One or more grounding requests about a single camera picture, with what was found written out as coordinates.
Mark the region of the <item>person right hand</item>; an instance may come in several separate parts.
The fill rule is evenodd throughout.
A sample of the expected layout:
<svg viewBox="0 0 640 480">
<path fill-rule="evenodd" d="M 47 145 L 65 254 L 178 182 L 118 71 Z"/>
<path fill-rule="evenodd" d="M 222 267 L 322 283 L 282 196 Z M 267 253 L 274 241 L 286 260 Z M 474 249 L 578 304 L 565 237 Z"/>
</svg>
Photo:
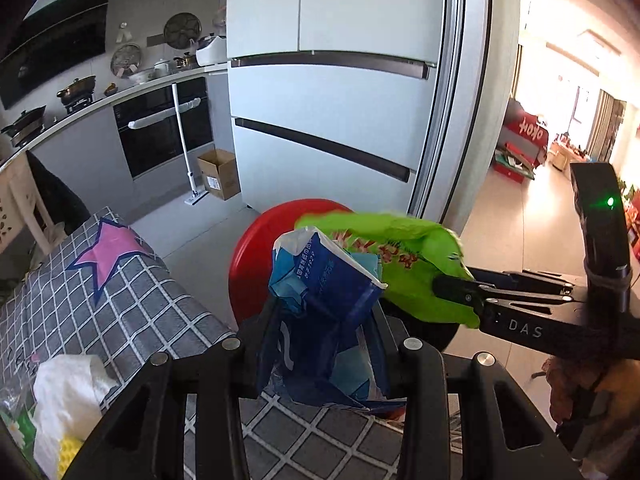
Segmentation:
<svg viewBox="0 0 640 480">
<path fill-rule="evenodd" d="M 542 366 L 556 435 L 586 479 L 639 477 L 639 363 L 569 361 Z"/>
</svg>

